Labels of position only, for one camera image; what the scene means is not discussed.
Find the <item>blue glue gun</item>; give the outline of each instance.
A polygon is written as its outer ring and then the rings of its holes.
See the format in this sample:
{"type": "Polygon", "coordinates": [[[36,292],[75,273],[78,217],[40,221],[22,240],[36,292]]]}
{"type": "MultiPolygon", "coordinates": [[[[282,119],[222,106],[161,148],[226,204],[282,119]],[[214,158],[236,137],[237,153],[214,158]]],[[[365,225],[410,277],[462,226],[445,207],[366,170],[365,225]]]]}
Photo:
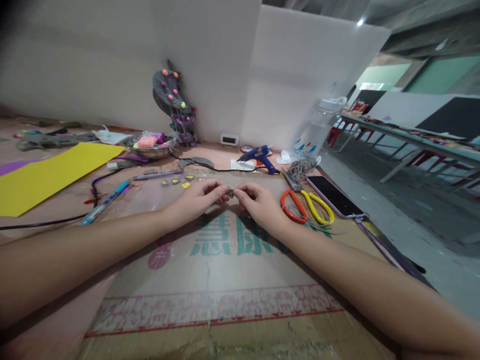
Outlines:
{"type": "Polygon", "coordinates": [[[240,158],[237,160],[239,161],[248,161],[248,160],[258,160],[259,162],[263,163],[263,165],[266,166],[268,169],[268,174],[273,175],[273,174],[280,174],[280,171],[278,171],[270,162],[268,159],[267,155],[269,154],[269,147],[267,145],[263,145],[262,147],[250,150],[249,152],[243,154],[240,156],[240,158]]]}

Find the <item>plastic bottle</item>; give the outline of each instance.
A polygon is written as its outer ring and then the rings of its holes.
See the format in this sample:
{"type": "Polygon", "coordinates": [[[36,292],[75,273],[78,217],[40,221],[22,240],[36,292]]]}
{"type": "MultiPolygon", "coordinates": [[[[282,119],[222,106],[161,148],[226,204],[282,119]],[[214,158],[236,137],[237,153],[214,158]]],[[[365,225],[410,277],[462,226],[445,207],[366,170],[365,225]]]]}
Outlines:
{"type": "Polygon", "coordinates": [[[327,139],[330,129],[337,122],[338,113],[347,103],[342,96],[337,99],[322,99],[317,105],[317,114],[293,145],[291,156],[299,160],[316,158],[327,139]]]}

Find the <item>hand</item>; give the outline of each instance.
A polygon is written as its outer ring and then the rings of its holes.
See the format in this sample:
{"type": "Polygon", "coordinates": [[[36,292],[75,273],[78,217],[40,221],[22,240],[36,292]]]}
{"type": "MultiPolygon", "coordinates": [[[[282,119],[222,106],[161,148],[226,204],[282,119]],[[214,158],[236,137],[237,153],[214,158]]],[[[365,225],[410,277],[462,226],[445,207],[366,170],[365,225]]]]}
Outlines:
{"type": "Polygon", "coordinates": [[[171,230],[195,220],[213,204],[230,200],[229,186],[216,178],[194,181],[165,210],[171,230]]]}
{"type": "Polygon", "coordinates": [[[247,210],[255,222],[269,233],[285,223],[286,217],[279,200],[270,189],[254,182],[244,182],[233,190],[233,195],[238,198],[240,208],[247,210]]]}

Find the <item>marker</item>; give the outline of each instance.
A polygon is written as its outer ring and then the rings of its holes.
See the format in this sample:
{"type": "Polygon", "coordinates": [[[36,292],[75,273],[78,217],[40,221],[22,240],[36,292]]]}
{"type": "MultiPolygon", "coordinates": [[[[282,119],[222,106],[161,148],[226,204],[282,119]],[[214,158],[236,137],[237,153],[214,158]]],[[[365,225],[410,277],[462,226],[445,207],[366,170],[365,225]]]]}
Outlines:
{"type": "Polygon", "coordinates": [[[107,200],[102,205],[96,206],[93,208],[92,211],[90,211],[80,224],[81,226],[88,225],[94,222],[94,220],[107,208],[107,205],[113,202],[119,195],[120,193],[125,190],[125,188],[130,185],[130,180],[125,180],[124,182],[121,183],[119,187],[116,188],[116,190],[111,194],[107,200]]]}
{"type": "Polygon", "coordinates": [[[151,179],[151,178],[160,178],[162,176],[180,174],[180,173],[183,173],[183,172],[184,172],[183,170],[165,171],[165,172],[159,172],[157,174],[134,176],[132,178],[132,180],[148,180],[148,179],[151,179]]]}

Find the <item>metal bowl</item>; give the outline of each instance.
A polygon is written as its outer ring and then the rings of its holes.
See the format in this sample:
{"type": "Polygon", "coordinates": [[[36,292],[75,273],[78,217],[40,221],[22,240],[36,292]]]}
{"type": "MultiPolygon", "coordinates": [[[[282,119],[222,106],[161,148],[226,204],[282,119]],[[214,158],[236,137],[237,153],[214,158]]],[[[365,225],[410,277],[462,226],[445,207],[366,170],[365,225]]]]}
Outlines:
{"type": "MultiPolygon", "coordinates": [[[[145,159],[162,159],[170,155],[168,147],[146,147],[146,148],[135,148],[134,144],[139,142],[141,136],[130,136],[125,140],[120,141],[120,145],[129,149],[132,153],[137,155],[140,158],[145,159]]],[[[164,141],[169,141],[168,136],[165,137],[164,141]]]]}

